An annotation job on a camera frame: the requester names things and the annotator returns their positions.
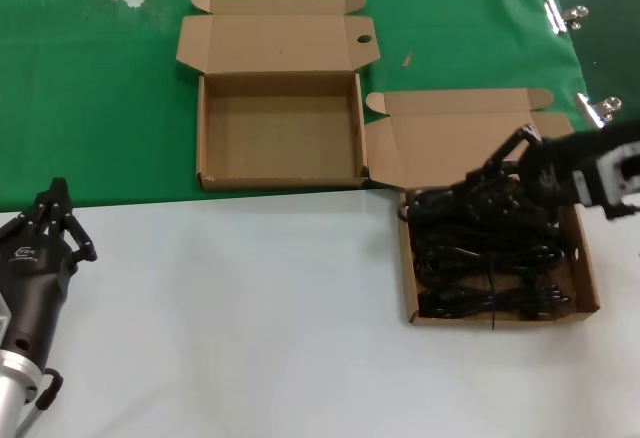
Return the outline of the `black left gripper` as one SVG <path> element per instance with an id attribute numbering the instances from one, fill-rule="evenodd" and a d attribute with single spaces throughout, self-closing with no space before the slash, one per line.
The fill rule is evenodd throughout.
<path id="1" fill-rule="evenodd" d="M 49 235 L 33 235 L 44 223 L 49 202 Z M 34 364 L 49 358 L 67 297 L 69 255 L 71 263 L 97 260 L 93 240 L 73 210 L 68 183 L 57 177 L 0 229 L 1 295 L 11 313 L 1 348 Z"/>

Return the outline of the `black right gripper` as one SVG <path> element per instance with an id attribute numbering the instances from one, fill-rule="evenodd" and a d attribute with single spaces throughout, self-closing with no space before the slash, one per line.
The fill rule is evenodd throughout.
<path id="1" fill-rule="evenodd" d="M 529 148 L 519 161 L 510 160 L 522 143 Z M 624 198 L 639 192 L 639 122 L 543 141 L 532 126 L 522 126 L 466 175 L 463 189 L 472 192 L 518 171 L 531 197 L 545 205 L 628 209 Z"/>

